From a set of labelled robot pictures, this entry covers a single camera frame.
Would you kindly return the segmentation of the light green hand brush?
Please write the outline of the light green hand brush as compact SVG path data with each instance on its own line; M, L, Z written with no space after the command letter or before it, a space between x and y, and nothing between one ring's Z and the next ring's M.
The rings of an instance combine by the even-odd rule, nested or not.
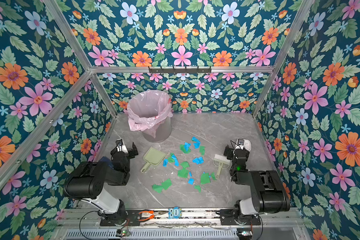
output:
M213 159L213 163L215 164L215 166L218 167L217 173L216 173L216 179L220 178L222 169L226 169L230 166L231 161L228 160L225 156L221 156L221 155L217 155L215 154L214 159Z

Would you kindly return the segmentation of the light green dustpan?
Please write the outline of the light green dustpan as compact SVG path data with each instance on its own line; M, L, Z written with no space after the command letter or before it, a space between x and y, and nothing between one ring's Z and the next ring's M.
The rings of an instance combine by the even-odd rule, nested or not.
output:
M149 150L143 156L143 160L146 162L141 168L140 172L145 173L151 166L157 166L160 164L166 157L166 153L157 150L153 147L150 147Z

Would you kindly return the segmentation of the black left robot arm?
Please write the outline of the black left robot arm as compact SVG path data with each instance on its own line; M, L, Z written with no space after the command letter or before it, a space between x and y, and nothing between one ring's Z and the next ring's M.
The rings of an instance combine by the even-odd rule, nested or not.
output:
M81 163L69 174L64 194L94 206L106 224L125 225L128 221L125 204L113 197L105 185L126 186L130 179L131 159L138 155L135 143L128 149L122 139L116 140L110 158L102 157L97 162Z

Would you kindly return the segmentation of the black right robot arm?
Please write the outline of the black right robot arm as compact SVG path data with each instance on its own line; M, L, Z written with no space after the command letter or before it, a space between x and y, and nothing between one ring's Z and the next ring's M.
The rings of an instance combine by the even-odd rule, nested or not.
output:
M251 149L249 140L237 139L225 147L222 156L215 155L214 161L219 162L216 178L220 176L222 166L227 164L231 181L237 185L248 186L251 191L250 197L236 201L233 209L222 209L217 212L223 226L261 225L261 214L288 212L291 208L290 197L277 171L247 169Z

